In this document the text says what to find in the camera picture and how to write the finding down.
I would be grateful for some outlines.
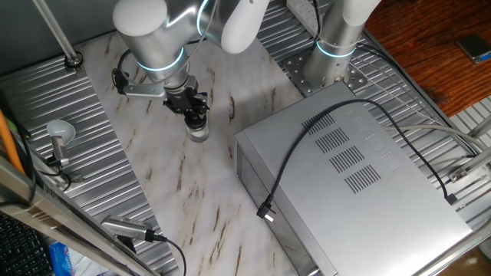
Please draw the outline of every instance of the gray cylinder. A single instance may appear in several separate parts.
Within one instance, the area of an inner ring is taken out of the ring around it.
[[[323,88],[349,78],[348,65],[364,23],[349,25],[343,18],[343,0],[334,1],[326,12],[320,40],[303,68],[307,82]]]
[[[113,22],[149,79],[167,79],[185,61],[183,46],[196,35],[193,16],[175,20],[164,0],[124,0],[114,7]],[[165,88],[183,85],[187,68],[166,80]]]

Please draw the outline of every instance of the wooden surface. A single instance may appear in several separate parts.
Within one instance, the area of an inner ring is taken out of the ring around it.
[[[367,29],[448,117],[491,96],[491,61],[475,65],[455,43],[491,45],[491,0],[382,0]]]
[[[442,271],[438,276],[489,276],[491,262],[487,261],[479,249],[469,251],[462,258]]]

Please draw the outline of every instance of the marble surface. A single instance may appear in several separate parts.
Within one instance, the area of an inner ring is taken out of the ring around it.
[[[161,102],[116,92],[111,71],[127,49],[118,34],[77,49],[163,234],[186,255],[188,275],[296,275],[233,165],[235,133],[302,98],[266,49],[256,40],[238,55],[207,41],[198,50],[190,73],[209,94],[205,143],[191,142],[183,118]]]

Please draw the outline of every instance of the black wire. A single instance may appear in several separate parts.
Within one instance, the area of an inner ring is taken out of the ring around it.
[[[315,43],[319,40],[319,35],[321,34],[321,16],[319,15],[319,8],[317,5],[317,0],[314,0],[313,4],[314,4],[314,10],[315,10],[315,18],[317,19],[317,34],[315,35],[314,44],[312,45],[311,51],[314,50]]]
[[[390,116],[390,114],[378,103],[372,101],[372,100],[365,100],[365,99],[356,99],[356,100],[346,100],[344,102],[337,103],[331,107],[328,107],[327,109],[323,110],[320,112],[319,115],[316,116],[315,120],[300,134],[300,136],[297,138],[297,140],[293,143],[293,146],[290,148],[288,151],[288,154],[286,155],[285,159],[283,160],[283,164],[281,169],[279,170],[278,177],[276,177],[275,185],[271,189],[271,192],[268,195],[268,198],[266,199],[265,202],[268,204],[271,204],[273,197],[275,195],[276,189],[278,188],[279,182],[282,178],[283,172],[285,171],[286,164],[288,163],[288,160],[290,159],[290,156],[292,156],[293,151],[297,147],[297,145],[302,141],[304,136],[314,127],[314,125],[319,122],[322,118],[326,117],[329,113],[331,113],[334,110],[337,110],[339,107],[343,107],[348,104],[354,104],[354,103],[370,103],[379,108],[385,116],[389,119],[389,121],[394,125],[396,128],[397,132],[402,136],[406,144],[416,153],[418,157],[423,161],[423,163],[430,169],[430,171],[433,173],[433,175],[437,178],[438,182],[440,183],[440,187],[443,190],[443,197],[446,199],[448,194],[447,194],[447,188],[445,188],[445,184],[443,183],[442,179],[438,176],[437,172],[435,169],[428,163],[426,159],[421,155],[419,151],[413,146],[413,144],[409,141],[409,139],[404,135],[402,130],[400,130],[399,126],[396,124],[395,120]]]
[[[186,264],[186,257],[184,257],[184,252],[183,250],[181,250],[181,248],[179,247],[179,245],[176,245],[173,241],[169,240],[168,238],[162,236],[162,235],[154,235],[153,236],[153,239],[156,240],[156,241],[160,241],[160,242],[167,242],[167,243],[170,243],[171,245],[173,245],[178,251],[179,253],[181,254],[181,256],[183,257],[183,263],[184,263],[184,276],[186,276],[186,272],[187,272],[187,264]]]
[[[49,173],[49,172],[42,172],[42,171],[39,171],[41,174],[44,174],[45,176],[61,176],[63,174],[63,168],[60,166],[58,168],[58,172],[57,173]]]
[[[127,55],[131,54],[131,50],[126,50],[123,55],[120,57],[120,61],[117,63],[117,70],[121,71],[121,66],[123,66],[123,61],[127,57]]]
[[[71,187],[71,177],[66,173],[63,173],[63,176],[67,179],[67,186],[63,189],[63,192],[66,192]]]
[[[198,42],[199,42],[199,39],[196,39],[195,41],[190,41],[190,42],[188,42],[187,44],[188,44],[188,45],[191,45],[191,44],[196,44],[196,43],[198,43]]]

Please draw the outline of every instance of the silver metal box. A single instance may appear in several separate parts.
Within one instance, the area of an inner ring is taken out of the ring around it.
[[[312,118],[354,98],[337,83],[236,134],[237,175],[257,206]],[[301,141],[273,209],[267,223],[301,276],[412,275],[471,232],[362,103]]]

